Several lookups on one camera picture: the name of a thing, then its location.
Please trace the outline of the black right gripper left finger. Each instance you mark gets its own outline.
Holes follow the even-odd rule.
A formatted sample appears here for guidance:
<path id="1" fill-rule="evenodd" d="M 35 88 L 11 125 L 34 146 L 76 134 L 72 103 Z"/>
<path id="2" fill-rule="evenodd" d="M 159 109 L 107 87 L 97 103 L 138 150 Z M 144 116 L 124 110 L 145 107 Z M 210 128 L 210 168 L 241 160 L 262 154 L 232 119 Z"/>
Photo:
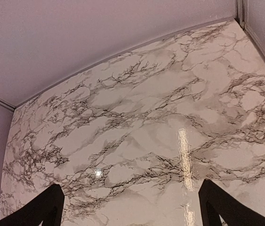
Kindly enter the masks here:
<path id="1" fill-rule="evenodd" d="M 64 193 L 52 184 L 25 206 L 0 220 L 0 226 L 59 226 L 64 207 Z"/>

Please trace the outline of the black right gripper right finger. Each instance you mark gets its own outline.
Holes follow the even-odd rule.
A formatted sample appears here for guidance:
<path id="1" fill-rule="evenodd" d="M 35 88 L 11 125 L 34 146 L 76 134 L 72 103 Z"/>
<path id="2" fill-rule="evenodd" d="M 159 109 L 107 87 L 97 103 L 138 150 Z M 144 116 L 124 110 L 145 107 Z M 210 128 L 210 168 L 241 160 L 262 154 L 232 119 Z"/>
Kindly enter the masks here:
<path id="1" fill-rule="evenodd" d="M 246 207 L 209 179 L 198 192 L 204 226 L 265 226 L 265 217 Z"/>

